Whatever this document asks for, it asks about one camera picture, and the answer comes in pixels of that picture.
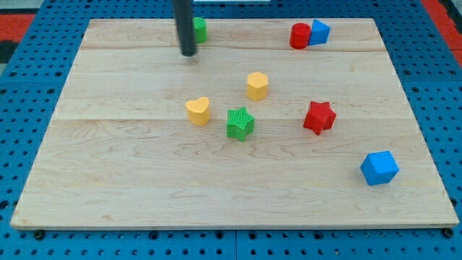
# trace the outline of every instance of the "wooden surface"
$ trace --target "wooden surface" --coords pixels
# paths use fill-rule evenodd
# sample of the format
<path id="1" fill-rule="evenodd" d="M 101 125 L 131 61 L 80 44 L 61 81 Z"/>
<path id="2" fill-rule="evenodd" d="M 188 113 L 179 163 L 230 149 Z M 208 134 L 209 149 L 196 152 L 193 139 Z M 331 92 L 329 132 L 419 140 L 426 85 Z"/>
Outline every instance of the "wooden surface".
<path id="1" fill-rule="evenodd" d="M 371 19 L 323 19 L 325 45 L 289 46 L 311 19 L 208 20 L 209 40 L 183 58 L 171 20 L 91 21 L 12 218 L 25 230 L 361 229 L 458 222 Z M 269 76 L 265 100 L 247 75 Z M 207 96 L 194 126 L 185 102 Z M 316 136 L 308 103 L 337 119 Z M 226 138 L 245 105 L 255 131 Z M 400 172 L 368 186 L 368 152 Z"/>

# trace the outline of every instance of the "blue cube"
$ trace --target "blue cube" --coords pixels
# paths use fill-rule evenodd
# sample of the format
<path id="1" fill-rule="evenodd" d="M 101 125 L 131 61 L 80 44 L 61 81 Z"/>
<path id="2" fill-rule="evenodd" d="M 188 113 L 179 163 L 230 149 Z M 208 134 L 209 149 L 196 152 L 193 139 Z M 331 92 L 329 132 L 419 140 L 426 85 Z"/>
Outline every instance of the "blue cube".
<path id="1" fill-rule="evenodd" d="M 327 38 L 329 37 L 329 32 L 331 28 L 318 20 L 313 21 L 313 26 L 311 27 L 311 36 L 308 41 L 308 45 L 316 45 L 321 43 L 327 43 Z"/>
<path id="2" fill-rule="evenodd" d="M 361 165 L 367 184 L 378 185 L 389 183 L 399 172 L 399 168 L 390 151 L 374 152 L 367 155 Z"/>

